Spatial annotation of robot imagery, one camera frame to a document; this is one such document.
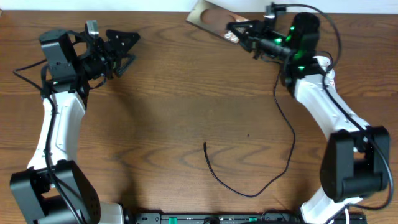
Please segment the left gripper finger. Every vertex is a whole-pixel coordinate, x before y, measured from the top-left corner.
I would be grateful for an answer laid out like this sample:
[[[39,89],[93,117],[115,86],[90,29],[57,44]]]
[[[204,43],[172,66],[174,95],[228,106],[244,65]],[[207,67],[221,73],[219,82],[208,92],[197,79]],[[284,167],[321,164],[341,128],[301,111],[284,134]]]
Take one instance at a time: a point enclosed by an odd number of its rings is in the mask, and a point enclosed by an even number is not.
[[[111,49],[122,55],[127,54],[141,38],[136,32],[121,32],[111,29],[106,30],[106,37]]]
[[[117,59],[114,66],[114,74],[117,77],[122,77],[122,75],[128,70],[135,59],[136,56],[134,54],[126,54],[125,56]]]

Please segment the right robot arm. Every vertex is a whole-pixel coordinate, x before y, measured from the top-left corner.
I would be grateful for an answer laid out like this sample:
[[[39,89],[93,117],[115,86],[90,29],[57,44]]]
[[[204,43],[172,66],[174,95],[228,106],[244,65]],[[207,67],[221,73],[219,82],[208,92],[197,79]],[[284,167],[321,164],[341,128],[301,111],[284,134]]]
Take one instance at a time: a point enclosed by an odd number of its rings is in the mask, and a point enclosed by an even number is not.
[[[319,56],[320,20],[297,14],[287,35],[275,31],[276,14],[263,21],[230,22],[240,45],[257,57],[279,59],[279,77],[290,94],[312,115],[327,146],[320,168],[321,186],[302,204],[304,223],[332,223],[351,207],[376,192],[394,191],[389,167],[390,137],[386,128],[361,119],[337,94],[335,61]]]

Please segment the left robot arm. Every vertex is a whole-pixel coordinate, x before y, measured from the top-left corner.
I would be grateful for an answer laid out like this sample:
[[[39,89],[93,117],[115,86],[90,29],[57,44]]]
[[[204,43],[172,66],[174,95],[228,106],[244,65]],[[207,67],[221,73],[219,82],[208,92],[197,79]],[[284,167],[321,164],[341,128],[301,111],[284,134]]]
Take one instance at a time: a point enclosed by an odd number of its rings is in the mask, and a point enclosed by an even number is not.
[[[131,223],[118,203],[99,200],[76,158],[90,80],[120,77],[132,64],[136,32],[51,30],[40,38],[39,91],[44,120],[27,169],[12,174],[10,188],[27,223]]]

